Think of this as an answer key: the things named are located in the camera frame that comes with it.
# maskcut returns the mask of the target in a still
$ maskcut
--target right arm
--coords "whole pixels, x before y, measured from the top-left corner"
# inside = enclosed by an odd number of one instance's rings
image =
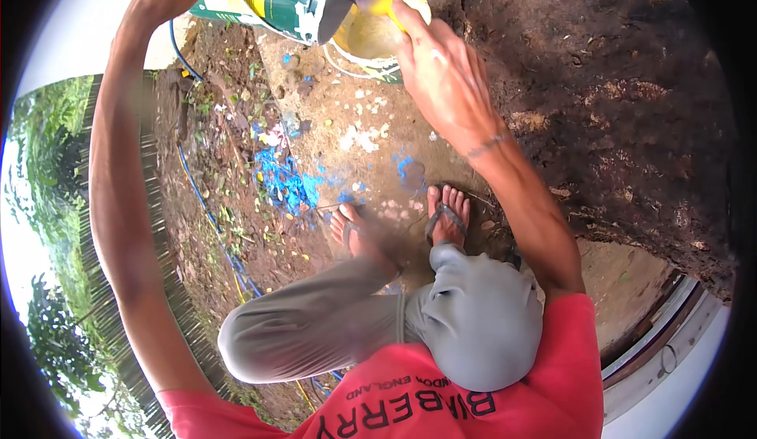
[[[585,293],[578,245],[552,194],[492,106],[483,60],[441,20],[427,26],[401,0],[393,9],[408,33],[397,53],[407,91],[431,126],[494,190],[546,304]]]

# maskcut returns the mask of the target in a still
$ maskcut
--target gray pants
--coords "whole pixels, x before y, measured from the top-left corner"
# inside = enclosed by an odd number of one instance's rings
[[[436,280],[405,295],[358,256],[234,309],[218,345],[229,372],[247,383],[319,375],[363,362],[389,344],[422,342],[450,381],[494,391],[523,378],[541,339],[535,286],[510,264],[431,249]]]

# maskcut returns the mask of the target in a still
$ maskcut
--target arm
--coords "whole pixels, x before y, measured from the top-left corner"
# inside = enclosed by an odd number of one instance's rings
[[[578,245],[552,194],[491,105],[483,60],[441,20],[427,26],[401,0],[393,9],[408,33],[397,53],[407,91],[494,190],[546,303],[585,293]]]
[[[165,298],[153,245],[135,117],[152,32],[196,0],[132,0],[110,48],[89,159],[92,237],[129,343],[150,386],[215,394]]]

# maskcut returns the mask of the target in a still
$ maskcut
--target foot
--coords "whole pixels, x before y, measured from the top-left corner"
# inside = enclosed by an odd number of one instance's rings
[[[465,193],[450,185],[445,185],[441,190],[441,194],[439,194],[439,188],[431,186],[429,188],[429,217],[433,216],[436,212],[436,206],[439,204],[440,198],[443,204],[448,205],[452,212],[460,217],[462,224],[467,228],[470,223],[471,201],[466,198]],[[431,240],[435,246],[439,245],[439,242],[442,240],[446,240],[462,247],[466,238],[455,225],[455,222],[447,214],[442,213],[436,222],[436,226],[434,226],[434,230],[431,232]]]
[[[332,213],[330,225],[334,240],[339,245],[344,245],[345,225],[347,221],[352,222],[359,229],[350,231],[350,255],[369,256],[387,275],[393,277],[397,273],[397,267],[379,250],[370,237],[366,235],[368,229],[365,226],[365,221],[357,215],[355,208],[349,204],[342,204],[339,206],[339,210]]]

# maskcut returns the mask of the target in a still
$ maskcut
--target man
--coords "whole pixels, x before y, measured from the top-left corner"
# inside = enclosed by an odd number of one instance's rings
[[[92,233],[175,434],[283,437],[217,396],[175,324],[153,247],[132,91],[152,32],[194,1],[133,0],[123,18],[91,135]],[[546,294],[544,316],[511,265],[462,252],[469,202],[432,187],[433,284],[407,298],[372,296],[395,268],[342,206],[332,233],[354,258],[235,310],[220,333],[229,369],[267,382],[362,362],[292,437],[599,437],[600,359],[574,238],[492,107],[481,58],[443,22],[393,8],[408,32],[398,56],[406,89],[493,188]]]

